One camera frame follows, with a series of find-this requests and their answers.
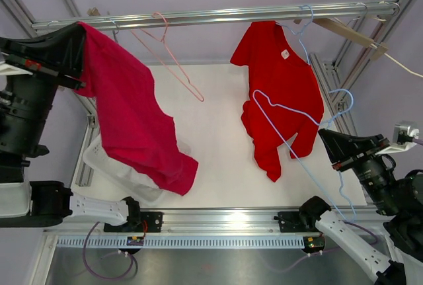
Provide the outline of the light blue wire hanger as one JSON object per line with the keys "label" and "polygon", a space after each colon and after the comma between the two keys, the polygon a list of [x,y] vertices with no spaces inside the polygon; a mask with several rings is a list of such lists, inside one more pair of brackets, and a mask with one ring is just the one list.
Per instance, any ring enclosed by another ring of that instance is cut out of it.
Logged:
{"label": "light blue wire hanger", "polygon": [[307,64],[308,65],[311,65],[311,62],[310,62],[310,59],[309,59],[309,53],[308,53],[307,48],[305,47],[305,45],[303,43],[303,35],[304,35],[304,32],[306,31],[307,27],[314,21],[314,10],[313,10],[313,8],[310,5],[302,5],[302,6],[300,6],[300,9],[301,10],[304,10],[305,8],[307,8],[307,9],[310,10],[311,18],[297,32],[294,29],[292,29],[291,27],[289,27],[288,25],[284,25],[284,24],[282,24],[280,22],[277,22],[276,24],[278,24],[282,28],[288,29],[294,36],[296,36],[298,38],[298,42],[301,45],[301,47],[302,47],[302,49],[304,51],[304,54],[306,56]]}
{"label": "light blue wire hanger", "polygon": [[336,203],[331,195],[302,161],[303,157],[310,154],[308,149],[311,149],[314,145],[322,118],[313,118],[310,113],[294,108],[288,110],[282,104],[273,103],[270,96],[260,89],[250,92],[250,103],[245,104],[245,112],[251,114],[252,122],[260,122],[259,125],[252,127],[253,136],[256,140],[263,140],[264,136],[270,133],[270,130],[274,131],[270,145],[287,144],[288,140],[295,136],[294,142],[288,145],[291,158],[298,161],[327,200],[335,206]]}

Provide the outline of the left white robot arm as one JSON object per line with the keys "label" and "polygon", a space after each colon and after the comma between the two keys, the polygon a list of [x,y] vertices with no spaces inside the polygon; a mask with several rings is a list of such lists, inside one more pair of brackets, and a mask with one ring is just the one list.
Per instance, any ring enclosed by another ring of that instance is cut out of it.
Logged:
{"label": "left white robot arm", "polygon": [[29,39],[1,39],[1,227],[51,227],[65,220],[101,222],[135,231],[138,202],[111,202],[74,193],[53,175],[42,134],[60,87],[77,90],[87,32],[78,23]]}

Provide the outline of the pink wire hanger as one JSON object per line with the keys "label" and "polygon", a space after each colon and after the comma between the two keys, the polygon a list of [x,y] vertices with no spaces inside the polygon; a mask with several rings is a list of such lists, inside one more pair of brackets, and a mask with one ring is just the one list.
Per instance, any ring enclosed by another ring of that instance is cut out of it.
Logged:
{"label": "pink wire hanger", "polygon": [[181,66],[181,64],[179,63],[177,58],[174,56],[174,54],[172,53],[171,49],[169,48],[167,44],[166,38],[167,38],[168,29],[170,26],[169,21],[160,12],[154,12],[151,14],[151,16],[154,19],[161,21],[161,24],[165,26],[165,29],[163,30],[162,35],[160,37],[157,37],[153,35],[152,33],[150,33],[148,30],[142,29],[142,28],[140,29],[140,31],[146,34],[147,36],[149,36],[150,38],[152,38],[154,41],[160,43],[164,47],[165,51],[167,52],[167,55],[170,56],[171,60],[173,61],[173,66],[175,66],[179,70],[179,72],[182,74],[182,77],[178,73],[176,73],[176,71],[173,69],[171,65],[168,65],[154,50],[152,50],[141,39],[141,37],[137,34],[136,30],[130,30],[131,34],[159,62],[159,64],[161,64],[191,95],[193,95],[198,101],[204,102],[205,97],[203,96],[199,88],[197,88],[197,86],[195,86],[195,84],[191,82],[190,76]]}

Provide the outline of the white t shirt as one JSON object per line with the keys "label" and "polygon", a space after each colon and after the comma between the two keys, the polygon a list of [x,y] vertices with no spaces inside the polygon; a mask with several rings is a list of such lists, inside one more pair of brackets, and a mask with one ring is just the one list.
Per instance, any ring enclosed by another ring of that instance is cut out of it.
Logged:
{"label": "white t shirt", "polygon": [[123,179],[131,181],[134,184],[142,184],[150,188],[159,189],[149,176],[143,173],[138,173],[134,168],[127,165],[118,170],[117,175]]}

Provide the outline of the red t shirt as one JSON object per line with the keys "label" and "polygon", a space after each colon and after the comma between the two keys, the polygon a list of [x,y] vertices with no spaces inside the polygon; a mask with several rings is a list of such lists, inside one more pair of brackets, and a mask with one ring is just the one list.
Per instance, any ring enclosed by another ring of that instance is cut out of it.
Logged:
{"label": "red t shirt", "polygon": [[310,113],[313,118],[323,118],[324,105],[317,80],[311,66],[292,50],[283,28],[274,21],[253,22],[234,51],[231,63],[248,68],[249,98],[243,104],[241,121],[252,138],[255,161],[276,182],[282,175],[278,155],[281,145],[269,144],[273,130],[263,140],[254,138],[252,127],[260,122],[252,122],[245,104],[250,103],[250,92],[260,89],[273,103],[288,110],[294,108]]}

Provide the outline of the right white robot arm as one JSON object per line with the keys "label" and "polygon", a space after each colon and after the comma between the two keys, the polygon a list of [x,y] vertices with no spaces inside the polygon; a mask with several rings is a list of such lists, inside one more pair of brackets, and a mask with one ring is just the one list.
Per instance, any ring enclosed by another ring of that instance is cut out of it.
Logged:
{"label": "right white robot arm", "polygon": [[422,170],[396,179],[392,155],[422,144],[417,130],[397,132],[394,142],[381,134],[351,136],[332,130],[318,132],[332,168],[351,170],[367,192],[380,216],[382,235],[390,255],[384,255],[360,237],[318,196],[299,208],[299,223],[317,230],[336,243],[374,284],[422,283]]}

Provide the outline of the magenta polo shirt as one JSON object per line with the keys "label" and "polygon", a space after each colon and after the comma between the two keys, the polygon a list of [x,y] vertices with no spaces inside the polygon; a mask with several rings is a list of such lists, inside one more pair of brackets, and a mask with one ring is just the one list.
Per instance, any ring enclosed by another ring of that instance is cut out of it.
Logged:
{"label": "magenta polo shirt", "polygon": [[97,29],[80,26],[86,33],[80,78],[85,86],[77,94],[96,100],[106,154],[184,196],[198,162],[179,150],[174,120],[157,102],[150,69]]}

